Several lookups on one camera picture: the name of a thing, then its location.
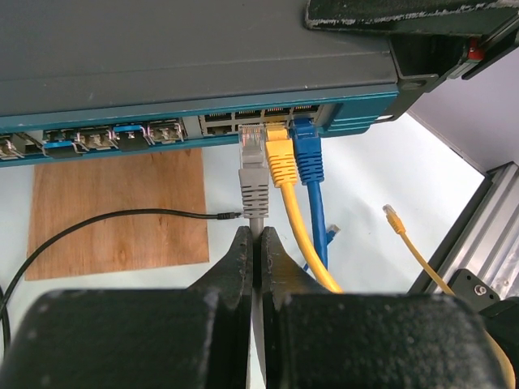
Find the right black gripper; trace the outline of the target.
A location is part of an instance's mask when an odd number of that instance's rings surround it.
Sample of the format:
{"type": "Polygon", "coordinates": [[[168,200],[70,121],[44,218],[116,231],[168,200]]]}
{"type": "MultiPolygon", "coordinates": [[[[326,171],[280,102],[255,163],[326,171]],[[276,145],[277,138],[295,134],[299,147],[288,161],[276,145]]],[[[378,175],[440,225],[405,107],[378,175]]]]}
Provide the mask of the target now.
{"type": "Polygon", "coordinates": [[[469,80],[518,48],[516,1],[309,1],[307,28],[385,36],[398,118],[448,79],[469,80]]]}

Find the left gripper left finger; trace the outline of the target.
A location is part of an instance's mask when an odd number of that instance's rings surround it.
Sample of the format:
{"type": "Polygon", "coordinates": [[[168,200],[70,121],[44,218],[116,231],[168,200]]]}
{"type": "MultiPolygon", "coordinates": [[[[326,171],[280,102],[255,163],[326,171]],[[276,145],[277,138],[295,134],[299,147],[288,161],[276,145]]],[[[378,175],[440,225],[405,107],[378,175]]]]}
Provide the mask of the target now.
{"type": "Polygon", "coordinates": [[[25,314],[4,388],[245,388],[253,238],[185,289],[55,289],[25,314]]]}

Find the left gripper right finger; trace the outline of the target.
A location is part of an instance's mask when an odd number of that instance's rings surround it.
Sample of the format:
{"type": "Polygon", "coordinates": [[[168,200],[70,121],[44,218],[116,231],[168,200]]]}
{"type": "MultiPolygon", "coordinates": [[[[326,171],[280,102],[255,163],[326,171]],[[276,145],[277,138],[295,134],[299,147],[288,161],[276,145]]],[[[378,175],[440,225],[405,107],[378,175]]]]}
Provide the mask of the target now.
{"type": "Polygon", "coordinates": [[[482,319],[442,294],[331,293],[261,238],[270,388],[504,388],[482,319]]]}

